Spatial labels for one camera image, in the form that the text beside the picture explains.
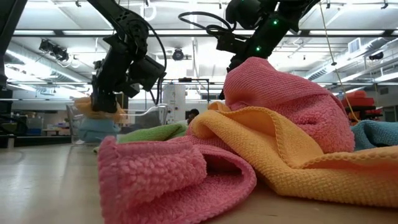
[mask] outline orange microfiber cloth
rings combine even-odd
[[[233,150],[279,195],[398,208],[398,146],[325,154],[275,111],[221,103],[197,116],[187,134],[194,144]]]
[[[118,103],[118,110],[115,114],[105,113],[103,111],[93,111],[91,109],[90,97],[83,97],[75,99],[76,108],[84,114],[87,118],[91,119],[113,119],[115,122],[120,122],[123,119],[123,115],[126,114]]]

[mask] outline pink microfiber cloth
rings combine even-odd
[[[200,223],[242,202],[256,185],[242,158],[183,138],[116,144],[107,137],[98,171],[105,224]]]
[[[229,72],[224,94],[233,111],[260,106],[280,113],[325,153],[354,151],[354,134],[340,101],[314,82],[278,72],[267,60],[251,57]]]

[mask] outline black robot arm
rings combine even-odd
[[[230,72],[249,57],[268,58],[287,31],[299,31],[299,20],[318,2],[319,0],[232,0],[226,8],[226,20],[234,24],[234,28],[239,23],[244,29],[254,29],[250,38],[233,34],[234,28],[228,26],[228,29],[216,25],[203,27],[183,18],[187,15],[202,15],[220,20],[207,12],[185,12],[178,18],[215,36],[218,39],[217,50],[235,54],[227,68],[227,72]],[[219,99],[224,99],[223,91]]]
[[[164,77],[165,67],[146,55],[150,25],[144,18],[119,6],[115,0],[87,1],[115,29],[113,35],[104,38],[111,47],[93,76],[91,106],[93,111],[114,113],[117,110],[114,92],[123,92],[132,98],[139,93],[139,85],[150,91],[156,81]]]

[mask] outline wooden table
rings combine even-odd
[[[101,224],[96,155],[71,145],[0,150],[0,223]],[[280,197],[259,183],[212,224],[397,224],[398,210]]]

